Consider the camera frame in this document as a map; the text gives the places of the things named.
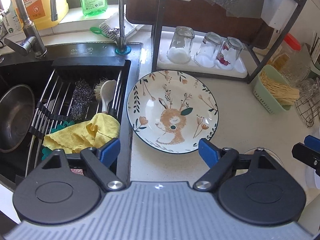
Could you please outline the floral deer pattern plate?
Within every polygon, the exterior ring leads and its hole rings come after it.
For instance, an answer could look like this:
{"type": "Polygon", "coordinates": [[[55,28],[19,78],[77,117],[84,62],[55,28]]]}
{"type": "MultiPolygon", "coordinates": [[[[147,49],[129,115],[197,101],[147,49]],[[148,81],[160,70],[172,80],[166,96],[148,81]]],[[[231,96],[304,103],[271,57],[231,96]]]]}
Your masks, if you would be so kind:
{"type": "Polygon", "coordinates": [[[219,110],[214,95],[199,79],[161,70],[140,78],[127,98],[127,117],[136,135],[152,148],[186,154],[212,139],[219,110]]]}

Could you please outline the black kitchen sink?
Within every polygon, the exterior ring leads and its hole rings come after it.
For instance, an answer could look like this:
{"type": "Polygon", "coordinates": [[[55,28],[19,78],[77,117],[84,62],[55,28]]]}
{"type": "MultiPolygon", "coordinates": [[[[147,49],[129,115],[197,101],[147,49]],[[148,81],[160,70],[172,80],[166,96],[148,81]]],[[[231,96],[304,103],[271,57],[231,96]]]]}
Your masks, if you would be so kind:
{"type": "Polygon", "coordinates": [[[42,158],[42,138],[52,129],[71,121],[79,82],[94,88],[104,79],[115,80],[117,87],[109,111],[121,125],[121,150],[112,171],[124,181],[129,179],[132,129],[127,119],[127,97],[139,77],[141,43],[131,43],[131,52],[117,55],[108,42],[67,43],[48,46],[46,55],[1,55],[1,94],[17,85],[30,87],[35,109],[22,119],[19,131],[29,129],[20,145],[1,153],[1,184],[14,191],[16,183],[31,172],[42,158]]]}

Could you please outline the tall steel kitchen faucet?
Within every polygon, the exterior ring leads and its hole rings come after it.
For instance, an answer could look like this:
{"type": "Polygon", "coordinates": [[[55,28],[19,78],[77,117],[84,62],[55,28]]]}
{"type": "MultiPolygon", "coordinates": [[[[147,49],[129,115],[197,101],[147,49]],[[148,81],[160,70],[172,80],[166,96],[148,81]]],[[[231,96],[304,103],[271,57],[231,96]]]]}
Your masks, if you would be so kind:
{"type": "Polygon", "coordinates": [[[4,39],[5,45],[11,48],[13,51],[21,54],[22,56],[27,56],[32,50],[36,58],[43,57],[47,49],[41,40],[39,32],[34,24],[34,22],[29,18],[27,10],[24,5],[23,0],[15,0],[19,16],[23,22],[23,32],[25,34],[25,39],[18,44],[7,38],[4,39]]]}

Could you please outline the yellow dish cloth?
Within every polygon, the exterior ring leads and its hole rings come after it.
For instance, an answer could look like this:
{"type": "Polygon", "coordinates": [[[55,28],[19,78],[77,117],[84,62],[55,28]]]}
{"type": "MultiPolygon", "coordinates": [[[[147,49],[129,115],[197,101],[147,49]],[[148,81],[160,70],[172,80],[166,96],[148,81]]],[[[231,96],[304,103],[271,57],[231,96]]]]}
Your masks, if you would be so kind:
{"type": "Polygon", "coordinates": [[[88,147],[100,148],[113,138],[119,137],[120,123],[112,116],[97,113],[89,121],[73,124],[44,137],[43,146],[63,149],[65,153],[80,153],[88,147]]]}

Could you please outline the green basket of sticks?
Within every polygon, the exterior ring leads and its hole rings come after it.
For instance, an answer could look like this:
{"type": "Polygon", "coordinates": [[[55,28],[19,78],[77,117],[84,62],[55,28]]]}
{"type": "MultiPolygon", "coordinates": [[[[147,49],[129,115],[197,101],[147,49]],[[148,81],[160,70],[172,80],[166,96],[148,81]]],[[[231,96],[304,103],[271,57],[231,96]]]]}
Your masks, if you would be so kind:
{"type": "Polygon", "coordinates": [[[271,65],[264,66],[257,75],[253,94],[270,114],[290,110],[300,98],[299,89],[289,86],[271,65]]]}

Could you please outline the steel wool scrubber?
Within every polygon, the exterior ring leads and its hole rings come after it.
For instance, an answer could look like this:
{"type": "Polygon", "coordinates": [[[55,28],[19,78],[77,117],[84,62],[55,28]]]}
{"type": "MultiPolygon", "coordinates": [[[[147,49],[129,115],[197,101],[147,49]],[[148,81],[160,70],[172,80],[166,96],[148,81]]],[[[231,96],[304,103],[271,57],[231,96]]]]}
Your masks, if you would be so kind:
{"type": "Polygon", "coordinates": [[[93,97],[93,88],[89,85],[89,83],[87,83],[84,79],[76,81],[72,96],[73,102],[70,110],[70,115],[73,121],[80,122],[85,120],[93,97]]]}

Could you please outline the white dish brush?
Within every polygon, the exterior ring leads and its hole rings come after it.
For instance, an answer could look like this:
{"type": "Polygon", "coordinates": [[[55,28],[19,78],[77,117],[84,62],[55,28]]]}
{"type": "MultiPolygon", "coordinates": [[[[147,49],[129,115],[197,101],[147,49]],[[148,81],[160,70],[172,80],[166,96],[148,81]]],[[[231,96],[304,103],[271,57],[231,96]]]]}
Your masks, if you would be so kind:
{"type": "Polygon", "coordinates": [[[101,79],[99,83],[95,85],[94,95],[97,101],[102,103],[101,111],[107,113],[108,105],[113,100],[116,90],[116,80],[101,79]]]}

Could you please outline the green utensil holder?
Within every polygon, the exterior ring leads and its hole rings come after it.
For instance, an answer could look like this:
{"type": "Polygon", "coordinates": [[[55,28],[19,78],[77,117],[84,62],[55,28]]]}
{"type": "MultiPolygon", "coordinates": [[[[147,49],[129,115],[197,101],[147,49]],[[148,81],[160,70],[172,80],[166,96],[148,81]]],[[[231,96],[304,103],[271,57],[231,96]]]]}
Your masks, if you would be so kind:
{"type": "Polygon", "coordinates": [[[311,42],[305,42],[308,53],[311,59],[311,71],[319,76],[319,33],[316,31],[312,32],[311,42]]]}

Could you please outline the black sink drying rack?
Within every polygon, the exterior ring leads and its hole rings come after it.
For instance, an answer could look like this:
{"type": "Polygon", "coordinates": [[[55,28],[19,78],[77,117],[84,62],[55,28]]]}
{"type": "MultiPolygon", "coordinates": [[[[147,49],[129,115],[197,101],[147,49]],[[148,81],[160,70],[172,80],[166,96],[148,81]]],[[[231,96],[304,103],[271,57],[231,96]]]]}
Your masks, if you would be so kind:
{"type": "MultiPolygon", "coordinates": [[[[94,88],[101,79],[116,80],[113,100],[108,105],[107,114],[121,120],[130,62],[121,57],[74,57],[59,58],[52,64],[53,71],[35,106],[29,128],[31,142],[25,173],[28,174],[40,162],[44,136],[65,123],[75,122],[70,115],[72,96],[76,81],[84,79],[94,88]]],[[[95,99],[88,108],[85,120],[102,112],[102,103],[95,99]]]]}

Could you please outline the black metal dish rack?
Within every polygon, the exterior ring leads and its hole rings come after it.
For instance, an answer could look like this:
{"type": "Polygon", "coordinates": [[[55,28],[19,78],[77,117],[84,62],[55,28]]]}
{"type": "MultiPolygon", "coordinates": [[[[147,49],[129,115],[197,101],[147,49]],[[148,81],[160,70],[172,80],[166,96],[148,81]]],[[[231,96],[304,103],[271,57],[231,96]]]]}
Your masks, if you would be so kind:
{"type": "Polygon", "coordinates": [[[191,0],[182,2],[180,0],[158,0],[156,10],[156,20],[152,25],[152,70],[157,71],[160,67],[157,65],[159,46],[163,27],[176,27],[178,25],[193,28],[195,31],[204,33],[213,31],[223,37],[231,36],[238,38],[245,44],[251,57],[257,67],[252,74],[242,78],[242,81],[251,83],[253,79],[262,70],[267,61],[276,52],[276,49],[283,42],[285,36],[289,33],[296,22],[307,0],[293,0],[296,8],[290,17],[288,23],[275,40],[269,52],[262,60],[259,60],[254,48],[265,49],[267,42],[271,39],[270,28],[261,20],[252,18],[232,18],[227,23],[225,10],[218,5],[210,5],[204,0],[191,0]]]}

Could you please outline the steel pot in sink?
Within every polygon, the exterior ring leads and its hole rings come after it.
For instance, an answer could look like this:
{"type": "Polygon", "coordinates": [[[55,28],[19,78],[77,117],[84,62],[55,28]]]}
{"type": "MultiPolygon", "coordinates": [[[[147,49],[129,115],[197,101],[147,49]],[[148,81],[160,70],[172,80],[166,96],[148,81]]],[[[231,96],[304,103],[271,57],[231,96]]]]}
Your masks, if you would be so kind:
{"type": "Polygon", "coordinates": [[[1,97],[1,152],[14,151],[29,131],[35,111],[31,88],[21,84],[11,87],[1,97]]]}

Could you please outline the clear drinking glass middle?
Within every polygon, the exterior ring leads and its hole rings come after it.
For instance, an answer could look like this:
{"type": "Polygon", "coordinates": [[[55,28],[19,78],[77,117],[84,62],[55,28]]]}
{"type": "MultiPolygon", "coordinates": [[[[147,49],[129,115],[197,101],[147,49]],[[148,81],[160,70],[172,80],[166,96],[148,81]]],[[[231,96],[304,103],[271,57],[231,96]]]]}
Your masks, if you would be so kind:
{"type": "Polygon", "coordinates": [[[204,36],[199,51],[194,56],[194,61],[201,67],[212,68],[214,66],[215,52],[222,45],[222,37],[214,32],[208,32],[204,36]]]}

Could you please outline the clear drinking glass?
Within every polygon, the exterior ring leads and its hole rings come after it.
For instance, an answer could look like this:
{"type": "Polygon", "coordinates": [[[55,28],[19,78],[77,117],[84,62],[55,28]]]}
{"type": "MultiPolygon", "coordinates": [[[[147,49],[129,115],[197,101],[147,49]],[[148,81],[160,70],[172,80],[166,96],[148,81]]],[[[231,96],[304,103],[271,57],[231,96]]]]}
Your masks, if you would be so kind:
{"type": "Polygon", "coordinates": [[[223,70],[232,70],[244,49],[242,42],[234,37],[227,37],[216,56],[216,65],[223,70]]]}
{"type": "Polygon", "coordinates": [[[215,52],[222,45],[222,37],[214,32],[208,32],[204,36],[199,51],[194,56],[194,61],[201,67],[212,68],[214,66],[215,52]]]}
{"type": "Polygon", "coordinates": [[[167,58],[175,64],[186,64],[191,59],[191,49],[195,33],[193,29],[177,26],[167,51],[167,58]]]}

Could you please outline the brown wooden cutting board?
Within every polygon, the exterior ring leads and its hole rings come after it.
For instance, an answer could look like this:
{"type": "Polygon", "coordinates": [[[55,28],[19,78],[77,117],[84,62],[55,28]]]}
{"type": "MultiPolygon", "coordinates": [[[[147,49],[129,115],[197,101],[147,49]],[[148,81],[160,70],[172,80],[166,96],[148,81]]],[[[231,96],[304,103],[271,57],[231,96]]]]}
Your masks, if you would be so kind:
{"type": "MultiPolygon", "coordinates": [[[[127,0],[126,18],[135,24],[153,25],[157,21],[159,0],[127,0]]],[[[265,49],[274,29],[257,18],[226,16],[226,10],[204,0],[165,0],[163,25],[186,26],[203,33],[214,32],[235,37],[245,44],[265,49]]]]}

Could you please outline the yellow detergent jug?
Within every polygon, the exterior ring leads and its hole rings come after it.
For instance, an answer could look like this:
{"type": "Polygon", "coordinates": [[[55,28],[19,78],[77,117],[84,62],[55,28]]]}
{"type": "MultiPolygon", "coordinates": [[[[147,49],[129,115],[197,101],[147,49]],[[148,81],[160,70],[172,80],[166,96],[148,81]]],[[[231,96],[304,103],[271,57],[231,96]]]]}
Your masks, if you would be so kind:
{"type": "Polygon", "coordinates": [[[50,0],[23,0],[29,18],[38,30],[52,28],[60,23],[69,11],[67,0],[56,0],[57,21],[51,21],[50,0]]]}

